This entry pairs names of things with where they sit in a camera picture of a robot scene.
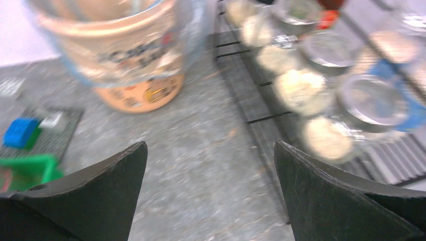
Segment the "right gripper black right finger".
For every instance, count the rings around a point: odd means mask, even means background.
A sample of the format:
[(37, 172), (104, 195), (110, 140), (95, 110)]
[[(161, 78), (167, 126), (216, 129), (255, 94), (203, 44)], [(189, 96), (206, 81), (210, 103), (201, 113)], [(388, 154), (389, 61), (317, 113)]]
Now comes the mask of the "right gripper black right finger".
[(283, 141), (274, 161), (296, 240), (425, 240), (425, 192), (353, 175)]

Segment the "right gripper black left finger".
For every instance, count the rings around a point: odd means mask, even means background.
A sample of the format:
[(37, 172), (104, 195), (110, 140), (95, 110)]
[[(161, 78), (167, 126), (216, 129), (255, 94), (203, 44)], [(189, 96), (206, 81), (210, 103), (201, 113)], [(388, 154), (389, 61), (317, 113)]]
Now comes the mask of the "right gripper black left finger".
[(145, 142), (26, 191), (1, 194), (1, 240), (127, 240), (148, 157)]

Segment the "glass rice jar front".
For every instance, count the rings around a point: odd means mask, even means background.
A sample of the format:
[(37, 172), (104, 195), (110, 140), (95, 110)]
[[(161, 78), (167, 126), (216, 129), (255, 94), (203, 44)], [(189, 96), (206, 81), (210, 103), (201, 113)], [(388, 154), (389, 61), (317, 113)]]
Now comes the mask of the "glass rice jar front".
[(389, 139), (408, 118), (408, 103), (391, 82), (356, 74), (338, 85), (331, 103), (305, 120), (300, 136), (313, 157), (338, 166), (369, 144)]

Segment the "tall bead jar silver lid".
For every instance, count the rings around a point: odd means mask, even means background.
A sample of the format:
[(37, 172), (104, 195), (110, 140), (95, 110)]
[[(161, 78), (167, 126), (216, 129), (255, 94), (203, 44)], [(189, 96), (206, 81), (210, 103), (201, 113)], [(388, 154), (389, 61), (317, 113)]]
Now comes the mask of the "tall bead jar silver lid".
[(425, 125), (425, 104), (420, 102), (415, 91), (412, 90), (411, 87), (405, 83), (403, 78), (392, 68), (391, 63), (385, 59), (380, 59), (369, 67), (366, 73), (379, 76), (392, 82), (392, 85), (398, 88), (399, 92), (407, 101), (408, 118), (403, 123), (396, 126), (396, 131), (409, 133)]

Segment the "round glass rice jar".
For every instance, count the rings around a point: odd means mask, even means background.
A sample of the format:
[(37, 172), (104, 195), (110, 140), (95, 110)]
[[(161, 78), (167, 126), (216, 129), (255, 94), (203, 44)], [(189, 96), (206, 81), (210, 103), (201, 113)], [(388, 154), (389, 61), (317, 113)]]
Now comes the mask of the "round glass rice jar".
[(296, 47), (301, 36), (316, 28), (322, 10), (317, 1), (275, 1), (264, 15), (274, 24), (273, 44), (260, 47), (257, 64), (275, 76), (285, 73), (290, 67), (288, 50)]

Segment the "black-lid shaker jar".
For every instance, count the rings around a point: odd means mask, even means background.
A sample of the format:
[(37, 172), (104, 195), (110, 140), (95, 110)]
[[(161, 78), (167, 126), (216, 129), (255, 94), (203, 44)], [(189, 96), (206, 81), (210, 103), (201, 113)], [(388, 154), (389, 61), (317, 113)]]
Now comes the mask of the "black-lid shaker jar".
[(261, 15), (248, 17), (239, 29), (240, 41), (248, 48), (272, 45), (274, 34), (274, 24), (271, 18)]
[(257, 9), (251, 1), (234, 0), (226, 1), (225, 11), (230, 23), (239, 28), (248, 17), (256, 14)]

